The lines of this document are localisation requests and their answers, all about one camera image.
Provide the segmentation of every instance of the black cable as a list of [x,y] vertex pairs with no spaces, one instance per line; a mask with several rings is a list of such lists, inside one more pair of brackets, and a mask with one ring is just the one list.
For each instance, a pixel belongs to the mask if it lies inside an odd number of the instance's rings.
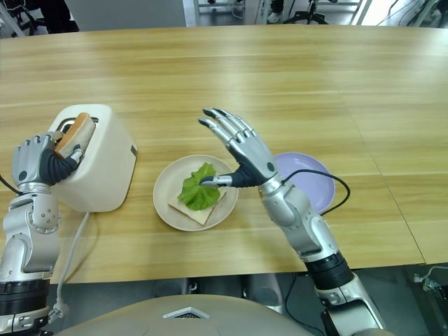
[[285,178],[281,183],[285,184],[285,182],[287,182],[291,177],[293,177],[294,175],[299,174],[299,173],[313,173],[313,174],[324,175],[324,176],[330,177],[333,180],[336,180],[339,183],[341,183],[344,186],[345,190],[347,191],[347,194],[345,195],[344,199],[341,202],[336,204],[334,207],[329,208],[329,210],[325,210],[323,213],[321,213],[321,216],[326,215],[329,212],[339,208],[341,205],[343,205],[343,203],[347,202],[347,200],[350,198],[351,191],[350,191],[350,187],[349,187],[349,185],[347,183],[345,183],[342,179],[340,179],[337,176],[334,176],[334,175],[329,174],[329,173],[324,173],[323,171],[319,171],[319,170],[313,170],[313,169],[299,169],[299,170],[296,170],[296,171],[292,172],[287,178]]
[[401,26],[401,22],[403,21],[403,19],[405,18],[405,16],[406,16],[410,11],[412,11],[412,9],[414,9],[414,7],[415,7],[417,4],[419,4],[419,1],[415,1],[414,5],[411,6],[411,7],[406,11],[406,13],[402,15],[402,17],[400,18],[400,21],[398,21],[398,26]]
[[289,312],[289,308],[288,308],[288,299],[289,299],[289,297],[290,297],[290,295],[291,295],[291,291],[293,290],[293,287],[294,287],[294,285],[295,285],[295,281],[297,280],[297,273],[294,273],[294,278],[293,278],[293,282],[291,282],[291,285],[289,286],[289,289],[288,289],[288,293],[286,294],[286,297],[285,297],[285,309],[286,309],[286,312],[288,313],[288,315],[295,321],[295,322],[297,322],[298,324],[300,324],[301,326],[304,326],[304,327],[306,327],[306,328],[308,328],[308,329],[311,329],[311,330],[315,330],[315,331],[317,331],[318,333],[319,333],[319,335],[321,335],[321,336],[325,336],[325,334],[322,332],[322,330],[320,330],[319,328],[317,328],[317,327],[314,327],[314,326],[312,326],[312,325],[309,325],[309,324],[306,324],[306,323],[303,323],[303,322],[301,322],[301,321],[299,321],[299,320],[297,320],[290,312]]
[[293,7],[295,5],[295,0],[293,0],[293,4],[291,5],[291,7],[289,8],[289,12],[288,12],[288,19],[291,16],[291,12],[293,11]]
[[[406,7],[408,7],[410,4],[412,4],[411,1],[408,2],[408,3],[406,3],[402,8],[400,8],[399,10],[397,10],[396,12],[394,12],[393,14],[388,14],[383,20],[381,20],[381,21],[377,24],[377,26],[379,26],[379,25],[380,25],[381,23],[383,23],[384,21],[386,21],[386,20],[392,18],[396,13],[402,11],[403,9],[405,9]],[[389,12],[392,10],[392,7],[393,7],[394,5],[395,5],[395,4],[393,3],[392,6],[389,7]]]
[[20,192],[19,190],[15,189],[11,184],[9,184],[7,182],[7,180],[5,180],[1,174],[0,174],[0,182],[2,182],[13,193],[16,193],[17,195],[23,195],[22,192]]

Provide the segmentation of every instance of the lavender plate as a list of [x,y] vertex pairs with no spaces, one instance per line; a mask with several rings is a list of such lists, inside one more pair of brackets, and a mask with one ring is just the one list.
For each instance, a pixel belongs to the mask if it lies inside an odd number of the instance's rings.
[[[287,152],[275,155],[275,161],[279,173],[283,177],[298,169],[314,169],[320,172],[330,173],[328,169],[312,156]],[[311,206],[317,213],[327,209],[335,198],[335,182],[327,177],[313,173],[299,173],[291,178],[294,185],[307,194]]]

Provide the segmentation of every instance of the lettuce leaf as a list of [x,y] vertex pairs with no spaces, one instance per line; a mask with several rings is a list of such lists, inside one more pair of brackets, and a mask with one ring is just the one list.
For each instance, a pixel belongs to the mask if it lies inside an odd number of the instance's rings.
[[182,192],[177,197],[192,210],[203,210],[215,205],[220,197],[217,188],[202,187],[200,181],[207,176],[216,175],[216,170],[210,163],[204,163],[198,171],[191,173],[191,177],[183,180]]

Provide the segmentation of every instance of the silver robotic hand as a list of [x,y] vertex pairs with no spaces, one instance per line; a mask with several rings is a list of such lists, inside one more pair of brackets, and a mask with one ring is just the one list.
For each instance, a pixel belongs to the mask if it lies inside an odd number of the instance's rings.
[[305,263],[318,297],[325,306],[328,335],[356,335],[384,329],[384,322],[359,278],[340,253],[328,224],[311,207],[308,197],[278,173],[274,158],[256,131],[240,117],[218,108],[204,109],[200,118],[240,164],[227,176],[208,176],[202,186],[258,186],[271,220]]
[[50,277],[60,252],[57,229],[61,215],[50,186],[68,177],[83,156],[59,157],[61,132],[47,132],[24,141],[13,156],[18,195],[3,219],[6,245],[0,262],[0,335],[39,335],[48,321]]

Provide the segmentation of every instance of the white power cord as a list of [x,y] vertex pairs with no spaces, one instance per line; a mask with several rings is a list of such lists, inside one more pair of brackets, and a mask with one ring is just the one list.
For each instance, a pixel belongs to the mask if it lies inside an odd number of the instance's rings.
[[426,273],[426,275],[424,275],[424,276],[419,276],[418,274],[414,274],[414,282],[419,283],[419,282],[425,281],[425,279],[431,275],[433,270],[436,270],[436,269],[448,270],[448,266],[432,266],[429,269],[428,273]]
[[71,259],[73,259],[76,244],[78,243],[79,237],[81,236],[81,232],[83,231],[85,224],[87,224],[87,222],[89,221],[89,217],[90,212],[86,212],[83,221],[78,227],[78,231],[76,231],[73,243],[71,243],[69,257],[67,258],[64,271],[62,272],[61,277],[59,278],[59,283],[57,284],[56,303],[53,305],[53,309],[51,309],[50,313],[48,314],[49,323],[53,323],[57,319],[62,319],[69,313],[69,306],[62,300],[62,286],[64,285],[65,278],[67,277],[67,273],[69,272]]

